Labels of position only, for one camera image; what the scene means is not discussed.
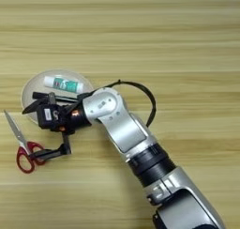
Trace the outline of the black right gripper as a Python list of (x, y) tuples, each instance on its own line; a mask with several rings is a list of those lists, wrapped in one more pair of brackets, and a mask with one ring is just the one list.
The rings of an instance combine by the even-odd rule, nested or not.
[[(35, 101), (22, 111), (24, 115), (35, 112), (41, 104), (56, 103), (55, 94), (53, 92), (49, 94), (34, 92), (33, 98)], [(43, 149), (34, 152), (30, 156), (31, 159), (50, 160), (60, 156), (69, 155), (71, 153), (71, 149), (68, 141), (68, 134), (73, 134), (75, 130), (80, 128), (91, 126), (91, 122), (87, 119), (83, 108), (83, 99), (78, 99), (72, 105), (62, 106), (59, 119), (60, 123), (57, 128), (59, 131), (64, 132), (62, 134), (63, 143), (55, 150)]]

